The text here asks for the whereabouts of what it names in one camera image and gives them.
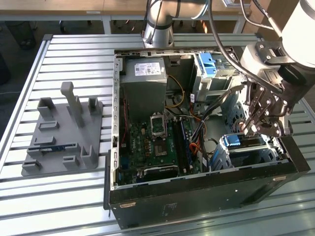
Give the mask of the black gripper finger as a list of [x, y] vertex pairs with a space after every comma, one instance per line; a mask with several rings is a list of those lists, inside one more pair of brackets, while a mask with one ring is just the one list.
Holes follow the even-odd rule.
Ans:
[[266, 124], [265, 112], [271, 105], [271, 99], [267, 97], [267, 89], [256, 83], [248, 83], [246, 104], [248, 105], [248, 117], [243, 124], [243, 132], [246, 136], [253, 136], [261, 131]]
[[291, 136], [293, 134], [288, 115], [283, 117], [263, 117], [255, 126], [259, 134], [270, 137]]

